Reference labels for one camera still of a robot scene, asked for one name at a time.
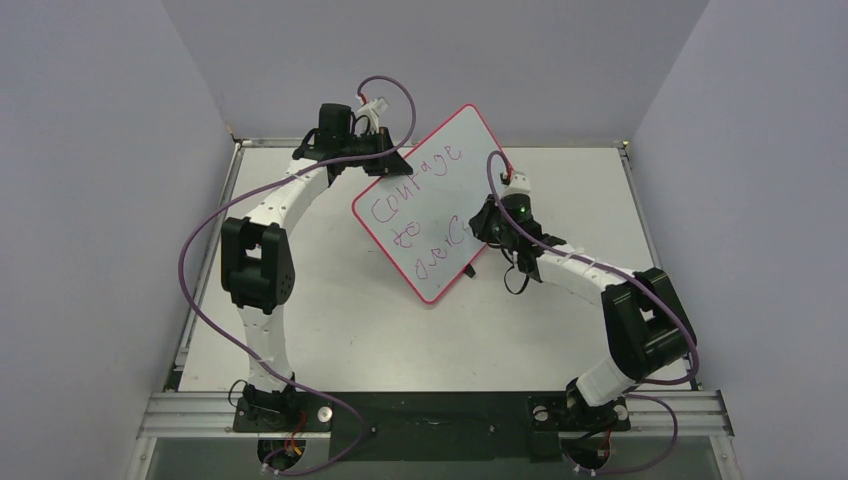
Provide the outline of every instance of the mounting hole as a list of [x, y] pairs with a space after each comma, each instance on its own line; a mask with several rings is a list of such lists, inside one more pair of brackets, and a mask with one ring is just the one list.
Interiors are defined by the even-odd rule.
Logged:
[[535, 407], [533, 409], [533, 418], [535, 418], [537, 422], [548, 421], [548, 409], [542, 405]]

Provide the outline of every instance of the white table surface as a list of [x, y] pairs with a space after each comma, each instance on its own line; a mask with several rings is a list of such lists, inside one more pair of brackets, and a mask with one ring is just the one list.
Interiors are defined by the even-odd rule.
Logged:
[[[291, 152], [246, 149], [233, 196], [280, 178]], [[534, 214], [546, 232], [602, 261], [637, 270], [653, 265], [615, 149], [505, 152], [530, 178]], [[475, 261], [475, 278], [461, 278], [436, 305], [423, 304], [351, 213], [351, 201], [371, 181], [345, 170], [290, 232], [296, 284], [285, 329], [299, 382], [327, 391], [560, 390], [608, 354], [599, 307], [533, 281], [524, 294], [510, 295], [503, 285], [508, 264], [494, 250]], [[229, 216], [241, 217], [261, 200], [247, 200]], [[201, 307], [244, 340], [221, 288], [219, 257]], [[179, 390], [226, 391], [247, 372], [247, 355], [198, 322]], [[683, 374], [678, 361], [655, 378]]]

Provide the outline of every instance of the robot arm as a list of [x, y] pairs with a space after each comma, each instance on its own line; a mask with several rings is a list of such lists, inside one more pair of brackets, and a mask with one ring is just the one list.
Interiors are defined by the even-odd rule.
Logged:
[[[286, 175], [339, 157], [385, 152], [393, 147], [388, 129], [379, 127], [379, 114], [388, 104], [372, 100], [360, 108], [371, 128], [354, 132], [354, 115], [347, 105], [324, 104], [318, 128], [310, 131], [289, 164]], [[362, 167], [371, 176], [409, 175], [406, 161], [392, 152], [371, 160], [354, 160], [318, 168], [272, 191], [243, 218], [228, 218], [221, 228], [221, 283], [230, 293], [244, 324], [247, 345], [271, 368], [294, 379], [283, 330], [283, 304], [294, 288], [295, 269], [288, 236], [306, 209], [326, 191], [346, 167]], [[294, 389], [268, 374], [250, 358], [248, 384], [242, 392], [248, 412], [277, 417], [285, 424], [296, 414]]]
[[[519, 271], [537, 282], [564, 287], [593, 305], [603, 307], [609, 355], [566, 388], [567, 413], [574, 418], [596, 418], [597, 410], [612, 408], [623, 393], [648, 375], [688, 353], [686, 341], [670, 319], [625, 279], [595, 266], [595, 260], [572, 258], [577, 252], [564, 240], [542, 233], [533, 219], [530, 182], [521, 172], [512, 172], [501, 201], [524, 230], [547, 246], [557, 246], [565, 256], [554, 255], [521, 236], [503, 218], [490, 195], [482, 210], [469, 221], [474, 236], [490, 245], [507, 249]], [[660, 269], [645, 272], [621, 269], [655, 293], [683, 322], [692, 327], [668, 275]]]

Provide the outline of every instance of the gray wall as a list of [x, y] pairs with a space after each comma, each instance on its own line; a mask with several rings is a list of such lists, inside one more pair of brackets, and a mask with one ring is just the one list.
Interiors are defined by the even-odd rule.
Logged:
[[633, 140], [747, 478], [845, 478], [848, 8], [713, 0]]
[[156, 0], [4, 2], [0, 65], [0, 476], [119, 478], [232, 142]]
[[[237, 137], [302, 137], [375, 73], [417, 138], [476, 103], [502, 143], [630, 138], [707, 0], [163, 0]], [[408, 110], [390, 86], [388, 125]]]

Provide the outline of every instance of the whiteboard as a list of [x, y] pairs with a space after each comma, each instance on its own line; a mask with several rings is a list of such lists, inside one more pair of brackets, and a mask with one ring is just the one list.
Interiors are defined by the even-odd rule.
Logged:
[[406, 155], [412, 175], [379, 179], [353, 201], [356, 218], [425, 303], [435, 303], [485, 248], [468, 220], [490, 192], [493, 150], [500, 146], [489, 126], [465, 105]]

